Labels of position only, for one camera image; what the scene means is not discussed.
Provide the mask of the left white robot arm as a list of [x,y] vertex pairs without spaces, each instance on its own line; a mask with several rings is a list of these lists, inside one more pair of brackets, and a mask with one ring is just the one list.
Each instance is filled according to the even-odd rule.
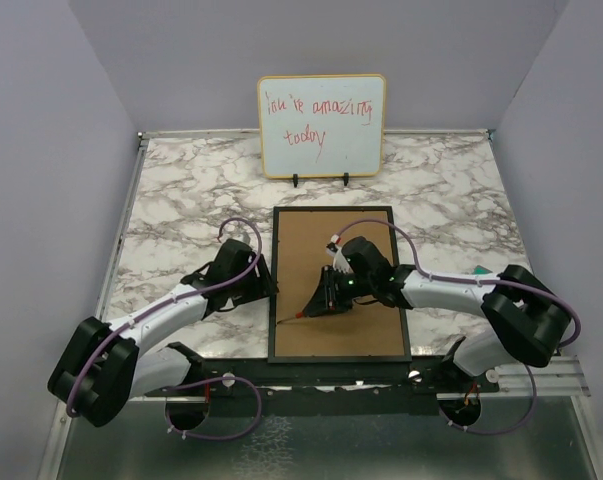
[[215,258],[184,276],[167,294],[131,314],[79,323],[47,382],[73,417],[95,427],[112,421],[129,399],[163,387],[187,395],[202,371],[184,347],[162,346],[182,328],[214,313],[276,294],[262,253],[225,241]]

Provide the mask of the black picture frame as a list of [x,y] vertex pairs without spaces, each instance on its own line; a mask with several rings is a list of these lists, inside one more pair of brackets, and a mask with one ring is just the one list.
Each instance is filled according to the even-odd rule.
[[271,271],[278,294],[270,302],[270,362],[411,359],[405,312],[379,303],[275,324],[302,311],[319,284],[321,269],[332,262],[326,252],[330,238],[356,220],[364,222],[348,229],[342,240],[364,236],[390,262],[398,263],[396,234],[379,223],[394,221],[390,206],[274,209]]

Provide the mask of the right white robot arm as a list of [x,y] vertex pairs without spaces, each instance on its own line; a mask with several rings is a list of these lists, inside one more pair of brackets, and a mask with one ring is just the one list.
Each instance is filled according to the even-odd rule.
[[328,250],[333,262],[323,267],[303,317],[342,314],[356,299],[370,297],[389,308],[443,309],[488,322],[486,331],[457,341],[444,357],[440,378],[453,391],[503,364],[547,366],[572,320],[567,306],[518,265],[500,274],[425,273],[412,264],[391,264],[362,236],[332,242]]

